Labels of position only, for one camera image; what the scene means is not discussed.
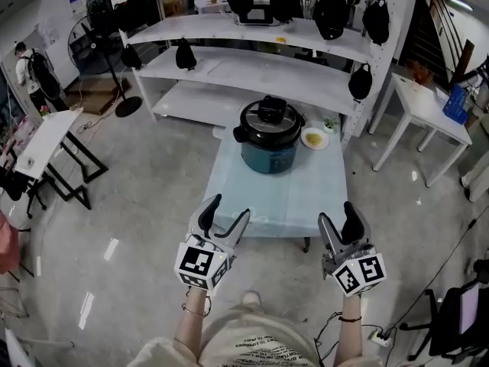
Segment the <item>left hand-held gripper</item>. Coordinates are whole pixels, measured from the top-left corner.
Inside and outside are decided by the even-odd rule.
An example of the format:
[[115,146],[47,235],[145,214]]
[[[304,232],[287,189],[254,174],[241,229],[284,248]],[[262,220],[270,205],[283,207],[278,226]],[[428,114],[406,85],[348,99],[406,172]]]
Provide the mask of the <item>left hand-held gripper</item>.
[[174,271],[190,287],[216,291],[235,259],[235,246],[245,232],[251,211],[241,212],[224,233],[210,232],[222,195],[204,200],[189,218],[189,231],[176,255]]

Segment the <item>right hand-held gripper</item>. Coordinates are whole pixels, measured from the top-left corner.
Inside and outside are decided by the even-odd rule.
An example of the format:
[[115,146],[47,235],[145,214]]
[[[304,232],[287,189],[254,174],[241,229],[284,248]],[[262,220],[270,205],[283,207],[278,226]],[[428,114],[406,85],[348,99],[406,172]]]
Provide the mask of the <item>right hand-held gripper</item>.
[[378,286],[387,271],[382,254],[369,242],[343,252],[343,245],[371,238],[370,224],[352,202],[344,203],[344,212],[341,235],[325,213],[319,214],[319,232],[328,251],[322,257],[322,274],[324,279],[335,280],[345,296],[355,296]]

